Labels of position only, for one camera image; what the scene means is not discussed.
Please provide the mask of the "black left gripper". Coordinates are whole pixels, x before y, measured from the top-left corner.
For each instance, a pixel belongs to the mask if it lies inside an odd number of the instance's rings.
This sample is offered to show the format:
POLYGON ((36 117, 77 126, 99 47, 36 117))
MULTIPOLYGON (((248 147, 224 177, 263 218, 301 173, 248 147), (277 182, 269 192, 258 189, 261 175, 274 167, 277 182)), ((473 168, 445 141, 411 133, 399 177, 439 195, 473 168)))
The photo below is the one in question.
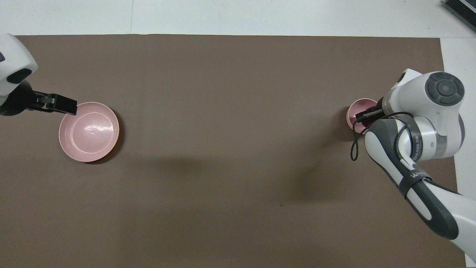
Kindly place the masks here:
POLYGON ((6 98, 0 107, 0 115, 11 117, 20 114, 36 102, 37 110, 47 113, 58 112, 76 115, 78 102, 56 93, 35 93, 28 81, 20 83, 6 98))

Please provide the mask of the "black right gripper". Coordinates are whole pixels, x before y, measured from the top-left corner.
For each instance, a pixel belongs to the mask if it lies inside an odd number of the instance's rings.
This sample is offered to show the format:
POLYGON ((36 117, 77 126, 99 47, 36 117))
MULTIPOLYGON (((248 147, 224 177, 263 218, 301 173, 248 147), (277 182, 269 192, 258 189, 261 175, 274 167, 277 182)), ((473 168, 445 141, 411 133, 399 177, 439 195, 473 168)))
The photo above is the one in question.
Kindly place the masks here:
POLYGON ((374 122, 383 117, 383 111, 387 110, 387 97, 378 100, 376 108, 369 108, 355 115, 357 122, 374 122))

